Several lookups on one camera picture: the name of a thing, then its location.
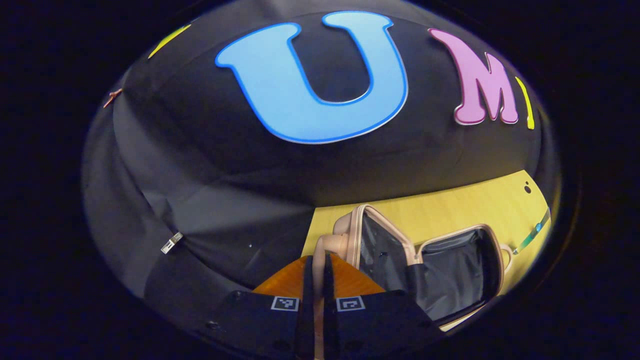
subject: pink letter m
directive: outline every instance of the pink letter m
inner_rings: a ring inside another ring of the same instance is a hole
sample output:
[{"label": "pink letter m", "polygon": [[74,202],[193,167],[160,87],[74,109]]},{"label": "pink letter m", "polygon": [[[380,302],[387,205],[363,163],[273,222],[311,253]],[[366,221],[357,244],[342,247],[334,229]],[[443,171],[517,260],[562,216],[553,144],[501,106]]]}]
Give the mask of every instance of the pink letter m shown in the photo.
[{"label": "pink letter m", "polygon": [[[474,125],[484,120],[486,112],[480,105],[480,90],[492,120],[497,119],[500,112],[503,122],[507,124],[518,122],[516,102],[502,63],[493,55],[485,53],[489,64],[489,70],[487,70],[483,61],[462,40],[437,29],[429,29],[429,33],[447,46],[458,67],[462,104],[454,112],[456,122],[461,125]],[[502,109],[500,109],[500,99],[504,102]]]}]

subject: letter u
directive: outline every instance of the letter u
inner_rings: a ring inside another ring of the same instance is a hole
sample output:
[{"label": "letter u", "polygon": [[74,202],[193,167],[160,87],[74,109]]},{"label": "letter u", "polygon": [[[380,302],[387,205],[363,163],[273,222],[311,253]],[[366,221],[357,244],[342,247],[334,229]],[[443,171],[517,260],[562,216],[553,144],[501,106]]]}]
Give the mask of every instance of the letter u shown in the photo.
[{"label": "letter u", "polygon": [[406,71],[387,28],[393,22],[369,12],[334,12],[323,23],[349,32],[369,72],[369,88],[356,99],[324,101],[309,85],[291,40],[300,25],[276,24],[226,46],[216,65],[229,67],[262,124],[296,143],[330,143],[364,135],[391,120],[408,93]]}]

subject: black fabric backdrop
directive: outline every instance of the black fabric backdrop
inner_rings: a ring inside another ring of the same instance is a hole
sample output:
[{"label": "black fabric backdrop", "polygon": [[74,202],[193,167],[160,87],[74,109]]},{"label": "black fabric backdrop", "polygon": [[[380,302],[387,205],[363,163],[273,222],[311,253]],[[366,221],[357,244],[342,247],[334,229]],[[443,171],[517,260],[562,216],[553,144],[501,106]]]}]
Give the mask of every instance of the black fabric backdrop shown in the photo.
[{"label": "black fabric backdrop", "polygon": [[[177,331],[117,281],[88,234],[80,205],[88,119],[105,89],[141,50],[208,6],[201,2],[173,18],[182,4],[10,6],[3,123],[10,171],[2,195],[11,268],[4,277],[9,303],[0,340],[6,358],[225,357]],[[567,197],[552,236],[571,239],[566,247],[554,242],[500,306],[436,344],[432,354],[629,358],[635,307],[621,274],[635,271],[628,244],[637,234],[631,180],[637,126],[625,113],[636,92],[621,85],[637,72],[624,52],[635,41],[632,31],[623,31],[631,9],[613,2],[427,6],[500,49],[557,119],[559,150],[568,160]]]},{"label": "black fabric backdrop", "polygon": [[[216,54],[256,29],[297,22],[303,31],[293,45],[312,87],[323,99],[347,101],[365,91],[367,71],[348,34],[321,21],[346,9],[393,20],[389,31],[410,89],[402,111],[372,133],[337,143],[272,136],[233,73],[215,66]],[[431,27],[461,37],[478,56],[500,58],[519,123],[453,121],[460,79],[448,50],[428,35]],[[524,77],[496,50],[408,3],[242,0],[203,14],[148,59],[150,51],[111,87],[123,88],[122,95],[98,108],[83,160],[86,216],[125,287],[188,331],[200,329],[230,290],[253,288],[294,261],[316,206],[432,192],[522,169],[535,176],[542,129],[550,132],[539,116],[535,130],[527,129],[513,75]],[[531,86],[529,92],[540,114]],[[557,171],[554,159],[543,159],[550,173]],[[156,249],[177,231],[184,235],[178,247],[187,251],[161,256]]]},{"label": "black fabric backdrop", "polygon": [[477,309],[498,293],[502,269],[492,239],[482,229],[425,246],[419,256],[424,274],[417,278],[425,285],[416,288],[425,291],[416,291],[416,301],[438,324]]}]

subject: open suitcase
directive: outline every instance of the open suitcase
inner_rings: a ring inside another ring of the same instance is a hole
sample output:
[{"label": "open suitcase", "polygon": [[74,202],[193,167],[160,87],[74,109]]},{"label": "open suitcase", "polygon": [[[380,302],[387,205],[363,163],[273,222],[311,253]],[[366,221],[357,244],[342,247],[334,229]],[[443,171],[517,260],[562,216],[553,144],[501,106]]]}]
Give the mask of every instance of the open suitcase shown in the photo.
[{"label": "open suitcase", "polygon": [[[504,264],[501,250],[509,254]],[[500,293],[512,250],[475,225],[414,245],[372,206],[356,207],[318,239],[315,255],[334,252],[387,291],[407,291],[441,329],[473,315]]]}]

